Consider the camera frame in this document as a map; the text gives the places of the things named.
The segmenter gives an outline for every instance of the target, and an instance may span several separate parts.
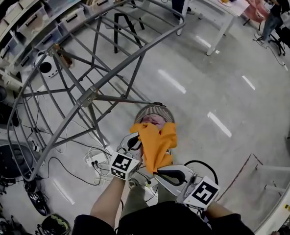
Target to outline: gray floor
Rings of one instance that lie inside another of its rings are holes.
[[[290,49],[286,49],[285,57],[279,58],[286,63],[286,70],[278,64],[270,49],[264,49],[252,40],[257,25],[242,26],[243,23],[243,18],[237,18],[229,34],[217,46],[217,53],[208,57],[205,55],[206,47],[199,43],[200,39],[211,42],[218,30],[206,19],[199,20],[196,15],[188,15],[180,37],[174,34],[147,52],[134,83],[135,89],[144,96],[151,101],[163,102],[173,113],[178,135],[178,146],[173,150],[175,162],[182,164],[195,159],[211,165],[218,175],[221,194],[252,153],[264,164],[290,166],[290,143],[286,141],[290,131]],[[112,31],[103,31],[113,38]],[[137,32],[144,37],[153,34],[148,28],[140,31],[139,25]],[[94,34],[90,31],[84,30],[78,37],[92,46]],[[125,39],[119,38],[119,43],[129,48]],[[125,56],[121,52],[113,54],[109,46],[105,41],[99,42],[98,54],[113,67]],[[73,41],[68,42],[65,49],[89,58],[89,54]],[[74,61],[71,69],[73,73],[81,74],[87,67]],[[128,67],[122,75],[130,78],[131,71],[132,67]],[[255,90],[242,76],[252,83]],[[100,76],[92,74],[91,78],[98,81]],[[51,88],[61,88],[57,76],[49,83]],[[114,83],[123,87],[117,80]],[[105,87],[103,92],[116,94],[111,87]],[[46,107],[48,109],[45,117],[49,118],[50,126],[55,130],[61,117],[52,110],[50,98],[45,96],[45,99],[46,105],[44,98],[39,97],[44,112]],[[61,96],[56,96],[56,99],[67,113],[71,107],[69,100]],[[113,150],[128,134],[140,108],[141,105],[119,104],[101,122],[101,130]],[[231,135],[222,131],[208,117],[209,113],[215,115]],[[44,127],[41,120],[38,125]],[[80,131],[82,129],[76,124],[70,124],[68,136]],[[78,140],[96,144],[88,135]],[[58,157],[72,173],[92,182],[95,173],[83,162],[87,151],[88,148],[69,142],[67,149],[64,145],[60,147],[63,154],[53,150],[49,156]],[[251,156],[240,177],[219,201],[240,213],[245,224],[252,229],[257,228],[279,199],[277,193],[264,191],[265,184],[274,181],[277,186],[285,187],[290,178],[289,174],[257,172],[254,170],[256,164],[257,160]],[[211,176],[201,167],[194,166],[194,170]],[[41,174],[47,176],[47,165],[41,168]],[[62,215],[71,224],[77,215],[89,213],[107,184],[100,187],[87,185],[64,171],[57,161],[50,162],[50,178],[42,181],[51,211]],[[43,217],[29,202],[22,182],[9,187],[7,192],[1,198],[5,212],[14,215],[32,233]]]

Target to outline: yellow towel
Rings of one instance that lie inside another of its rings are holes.
[[[160,167],[171,165],[172,155],[166,154],[166,151],[177,146],[174,123],[165,123],[160,131],[152,123],[136,123],[130,129],[130,133],[134,132],[140,134],[145,164],[150,174],[157,172]]]

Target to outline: white table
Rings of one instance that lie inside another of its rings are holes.
[[[258,165],[257,169],[277,170],[290,173],[290,167]],[[290,182],[286,189],[274,186],[266,186],[265,188],[281,192],[282,196],[273,210],[271,210],[269,215],[259,225],[258,229],[255,231],[255,235],[270,235],[273,231],[279,230],[290,215],[290,209],[287,208],[287,206],[290,206]]]
[[[182,15],[184,17],[186,16],[188,7],[194,9],[194,7],[190,5],[193,1],[195,0],[184,0],[184,5],[182,9]],[[210,8],[212,7],[221,11],[223,14],[223,24],[221,25],[219,33],[217,34],[217,36],[211,43],[211,46],[209,47],[206,53],[208,56],[210,56],[215,50],[217,44],[219,43],[224,33],[229,31],[231,25],[233,24],[233,19],[235,17],[239,17],[244,12],[244,10],[249,6],[249,4],[245,0],[237,0],[231,3],[232,4],[231,7],[228,7],[222,4],[221,2],[219,2],[218,0],[202,0],[202,2],[203,4],[207,4]],[[181,32],[182,32],[182,29],[178,30],[177,35],[179,36]]]

